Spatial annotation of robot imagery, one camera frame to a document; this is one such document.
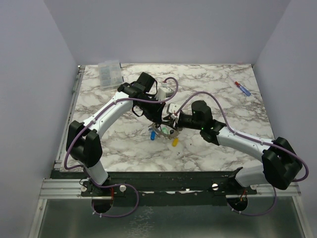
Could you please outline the yellow key tag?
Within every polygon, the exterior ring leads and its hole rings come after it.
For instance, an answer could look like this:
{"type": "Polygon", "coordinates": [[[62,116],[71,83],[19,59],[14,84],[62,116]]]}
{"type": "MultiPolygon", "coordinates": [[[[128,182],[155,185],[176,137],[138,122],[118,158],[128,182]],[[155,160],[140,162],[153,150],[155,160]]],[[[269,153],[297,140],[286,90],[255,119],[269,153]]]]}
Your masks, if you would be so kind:
{"type": "Polygon", "coordinates": [[[176,147],[177,144],[178,144],[178,141],[179,141],[179,139],[178,139],[178,138],[175,138],[175,139],[173,140],[173,142],[172,142],[172,146],[173,146],[173,147],[176,147]]]}

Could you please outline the green key tag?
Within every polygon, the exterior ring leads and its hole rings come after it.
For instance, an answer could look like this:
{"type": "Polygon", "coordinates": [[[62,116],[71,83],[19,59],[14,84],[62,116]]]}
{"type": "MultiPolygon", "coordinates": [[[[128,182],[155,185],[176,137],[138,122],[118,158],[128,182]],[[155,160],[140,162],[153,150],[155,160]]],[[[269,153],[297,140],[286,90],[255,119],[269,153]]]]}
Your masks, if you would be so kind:
{"type": "Polygon", "coordinates": [[[166,127],[163,127],[163,128],[162,128],[162,132],[164,132],[164,133],[166,133],[166,134],[169,133],[169,131],[168,131],[168,129],[167,129],[166,127]]]}

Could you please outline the blue key tag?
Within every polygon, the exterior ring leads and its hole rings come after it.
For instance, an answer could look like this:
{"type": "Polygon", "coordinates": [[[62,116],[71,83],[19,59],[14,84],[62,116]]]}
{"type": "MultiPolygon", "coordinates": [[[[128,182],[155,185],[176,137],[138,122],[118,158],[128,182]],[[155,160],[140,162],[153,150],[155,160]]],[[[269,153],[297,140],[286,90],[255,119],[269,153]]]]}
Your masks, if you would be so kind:
{"type": "Polygon", "coordinates": [[[150,139],[151,139],[152,141],[154,141],[154,140],[155,140],[155,137],[156,137],[156,133],[155,133],[154,131],[152,131],[152,132],[151,132],[150,139]]]}

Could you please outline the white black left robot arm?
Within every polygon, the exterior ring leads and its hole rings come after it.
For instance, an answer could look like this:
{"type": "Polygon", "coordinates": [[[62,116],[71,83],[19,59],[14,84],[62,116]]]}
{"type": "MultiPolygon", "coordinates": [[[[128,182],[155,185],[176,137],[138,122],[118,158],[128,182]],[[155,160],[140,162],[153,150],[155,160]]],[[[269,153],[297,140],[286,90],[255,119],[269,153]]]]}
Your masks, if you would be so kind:
{"type": "Polygon", "coordinates": [[[149,94],[154,84],[157,84],[157,81],[143,72],[137,81],[121,84],[110,101],[95,114],[83,122],[75,120],[69,125],[66,155],[83,166],[94,181],[92,190],[97,195],[102,196],[109,191],[109,183],[106,181],[108,173],[101,163],[101,138],[109,127],[124,113],[134,110],[135,106],[141,109],[141,115],[149,121],[162,123],[165,102],[159,102],[154,95],[149,94]]]}

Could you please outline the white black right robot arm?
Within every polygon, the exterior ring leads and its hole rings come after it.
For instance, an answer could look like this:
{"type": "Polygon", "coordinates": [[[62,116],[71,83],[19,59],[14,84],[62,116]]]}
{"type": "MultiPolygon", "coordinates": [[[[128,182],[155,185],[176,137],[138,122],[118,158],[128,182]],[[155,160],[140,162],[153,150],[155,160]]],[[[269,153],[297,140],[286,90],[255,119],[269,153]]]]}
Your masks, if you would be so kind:
{"type": "Polygon", "coordinates": [[[238,194],[251,185],[266,183],[286,190],[303,167],[286,139],[262,139],[234,131],[213,119],[211,108],[202,100],[193,102],[191,109],[190,115],[183,113],[179,106],[169,109],[177,127],[197,129],[206,142],[233,148],[261,163],[251,168],[237,168],[227,181],[231,193],[238,194]]]}

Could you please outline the clear plastic parts box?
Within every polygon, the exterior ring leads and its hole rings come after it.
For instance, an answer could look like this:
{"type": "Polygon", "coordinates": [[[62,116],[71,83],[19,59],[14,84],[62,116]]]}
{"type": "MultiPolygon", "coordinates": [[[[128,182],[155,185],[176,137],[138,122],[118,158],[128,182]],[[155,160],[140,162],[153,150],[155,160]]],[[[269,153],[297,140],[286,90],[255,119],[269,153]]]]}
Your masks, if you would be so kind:
{"type": "Polygon", "coordinates": [[[102,90],[119,86],[124,82],[119,60],[108,60],[98,64],[100,88],[102,90]]]}

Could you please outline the red blue screwdriver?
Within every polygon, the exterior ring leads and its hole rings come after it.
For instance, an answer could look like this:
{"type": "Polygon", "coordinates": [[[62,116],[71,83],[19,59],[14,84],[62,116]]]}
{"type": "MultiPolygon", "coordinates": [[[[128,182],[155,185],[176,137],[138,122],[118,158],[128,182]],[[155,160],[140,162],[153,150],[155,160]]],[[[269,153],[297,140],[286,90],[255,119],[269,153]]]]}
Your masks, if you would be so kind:
{"type": "Polygon", "coordinates": [[[246,96],[251,96],[251,93],[244,87],[242,86],[239,82],[234,80],[230,75],[229,78],[234,82],[234,84],[246,95],[246,96]]]}

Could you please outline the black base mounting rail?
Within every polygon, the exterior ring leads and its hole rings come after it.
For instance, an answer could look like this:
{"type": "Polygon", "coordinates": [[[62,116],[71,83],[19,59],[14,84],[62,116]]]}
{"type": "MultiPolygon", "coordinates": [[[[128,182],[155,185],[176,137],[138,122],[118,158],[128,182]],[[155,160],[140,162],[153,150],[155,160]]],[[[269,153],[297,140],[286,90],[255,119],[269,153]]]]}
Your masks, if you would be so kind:
{"type": "Polygon", "coordinates": [[[53,170],[51,179],[80,186],[79,198],[90,198],[98,205],[139,206],[225,206],[230,198],[245,201],[254,189],[228,185],[231,172],[111,172],[99,188],[84,172],[53,170]]]}

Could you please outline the aluminium extrusion frame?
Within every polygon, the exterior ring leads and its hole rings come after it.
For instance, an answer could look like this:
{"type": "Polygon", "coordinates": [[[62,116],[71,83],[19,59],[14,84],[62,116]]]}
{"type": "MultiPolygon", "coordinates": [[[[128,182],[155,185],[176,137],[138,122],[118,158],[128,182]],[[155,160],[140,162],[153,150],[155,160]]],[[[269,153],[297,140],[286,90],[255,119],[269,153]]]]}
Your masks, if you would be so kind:
{"type": "Polygon", "coordinates": [[[28,235],[30,238],[38,238],[40,236],[41,226],[49,200],[68,200],[80,198],[81,191],[80,185],[78,184],[78,179],[71,178],[71,175],[68,172],[64,173],[60,171],[60,169],[63,167],[62,156],[65,152],[68,126],[74,115],[75,105],[79,95],[79,88],[81,86],[85,72],[84,65],[80,65],[78,68],[79,70],[75,78],[75,84],[72,91],[72,98],[66,117],[66,122],[63,124],[63,131],[57,155],[52,165],[50,176],[48,178],[44,178],[41,185],[36,212],[28,235]]]}

